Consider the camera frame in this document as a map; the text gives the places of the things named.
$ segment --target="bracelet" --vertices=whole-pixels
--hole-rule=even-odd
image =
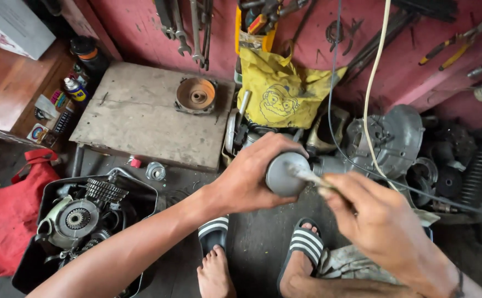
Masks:
[[[456,290],[454,290],[453,298],[463,298],[465,297],[465,293],[463,293],[463,272],[460,268],[456,267],[458,270],[458,286]]]

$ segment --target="wd-40 can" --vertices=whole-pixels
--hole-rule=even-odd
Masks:
[[[74,78],[65,78],[65,89],[77,101],[88,99],[85,88]]]

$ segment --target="hand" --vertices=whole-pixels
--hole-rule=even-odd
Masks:
[[[208,193],[222,213],[249,212],[295,202],[297,197],[282,198],[265,184],[268,164],[279,153],[296,151],[307,157],[303,147],[282,134],[266,133],[251,146],[241,150],[230,166],[209,185]]]
[[[365,256],[422,295],[450,296],[457,269],[426,236],[403,195],[356,172],[325,174],[324,179],[344,196],[319,189],[338,230]]]

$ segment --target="yellow bag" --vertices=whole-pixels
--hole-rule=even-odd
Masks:
[[[280,55],[241,48],[243,88],[239,91],[237,107],[241,108],[244,91],[252,91],[245,117],[259,125],[270,127],[310,128],[322,100],[329,94],[331,71],[296,69]],[[335,86],[347,67],[337,71]]]

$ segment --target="clutch plate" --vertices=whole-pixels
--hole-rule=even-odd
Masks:
[[[175,109],[190,114],[209,114],[215,106],[215,86],[203,78],[188,78],[176,91]]]

